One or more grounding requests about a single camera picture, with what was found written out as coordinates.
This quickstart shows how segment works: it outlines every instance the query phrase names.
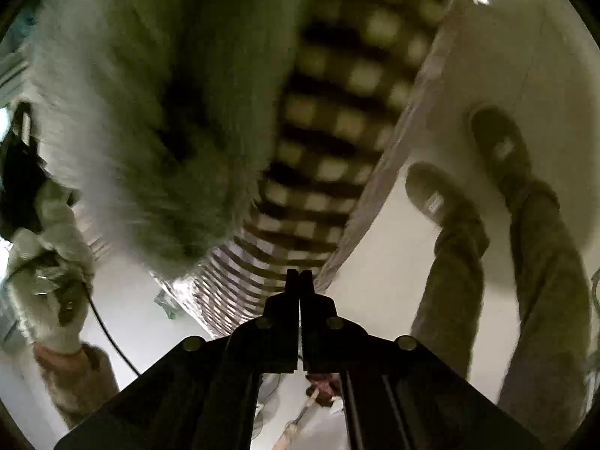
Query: pants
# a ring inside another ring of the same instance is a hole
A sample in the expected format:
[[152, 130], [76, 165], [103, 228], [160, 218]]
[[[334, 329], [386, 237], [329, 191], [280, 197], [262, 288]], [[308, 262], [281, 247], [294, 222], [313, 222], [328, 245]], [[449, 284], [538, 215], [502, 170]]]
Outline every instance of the pants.
[[[511, 205], [511, 247], [520, 336], [498, 406], [548, 448], [577, 429], [586, 394], [590, 303], [579, 253], [546, 184], [533, 182]], [[477, 217], [442, 229], [412, 335], [467, 377], [484, 291]]]

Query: gloved hand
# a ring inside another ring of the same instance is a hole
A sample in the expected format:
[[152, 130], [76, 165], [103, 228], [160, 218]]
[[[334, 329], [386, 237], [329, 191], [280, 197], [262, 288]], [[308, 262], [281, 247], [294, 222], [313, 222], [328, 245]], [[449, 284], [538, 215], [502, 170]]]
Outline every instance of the gloved hand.
[[81, 349], [94, 257], [67, 204], [70, 190], [47, 180], [36, 198], [42, 232], [20, 229], [8, 257], [7, 285], [31, 342], [58, 353]]

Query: brown sleeve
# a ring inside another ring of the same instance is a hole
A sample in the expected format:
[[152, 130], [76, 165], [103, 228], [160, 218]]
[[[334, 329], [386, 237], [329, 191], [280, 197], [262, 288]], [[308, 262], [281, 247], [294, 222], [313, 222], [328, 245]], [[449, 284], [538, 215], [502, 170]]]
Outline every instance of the brown sleeve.
[[110, 360], [98, 347], [83, 344], [75, 354], [59, 354], [34, 345], [50, 398], [69, 428], [118, 394], [119, 387]]

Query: checkered fabric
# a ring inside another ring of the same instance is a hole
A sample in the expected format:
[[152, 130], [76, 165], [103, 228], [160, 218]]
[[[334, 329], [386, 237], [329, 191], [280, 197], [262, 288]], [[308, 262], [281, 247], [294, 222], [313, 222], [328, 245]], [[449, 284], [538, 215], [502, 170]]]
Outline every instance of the checkered fabric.
[[287, 269], [317, 276], [338, 249], [400, 126], [446, 4], [313, 1], [281, 97], [277, 151], [260, 201], [238, 235], [190, 278], [183, 304], [215, 335], [260, 315], [266, 298], [283, 290]]

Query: round bolt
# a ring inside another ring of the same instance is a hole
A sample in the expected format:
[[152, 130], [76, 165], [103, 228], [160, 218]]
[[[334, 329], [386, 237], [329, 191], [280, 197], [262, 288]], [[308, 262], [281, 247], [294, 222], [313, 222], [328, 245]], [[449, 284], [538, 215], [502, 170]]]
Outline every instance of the round bolt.
[[344, 327], [344, 320], [339, 316], [332, 316], [327, 318], [327, 327], [330, 330], [339, 330]]
[[181, 342], [181, 346], [185, 351], [196, 351], [202, 347], [204, 340], [197, 335], [188, 336]]
[[266, 316], [259, 316], [256, 318], [256, 326], [259, 328], [259, 330], [268, 330], [273, 326], [273, 323]]
[[396, 339], [396, 343], [398, 344], [398, 347], [401, 348], [401, 350], [406, 351], [415, 350], [415, 348], [418, 345], [416, 340], [410, 335], [399, 336]]

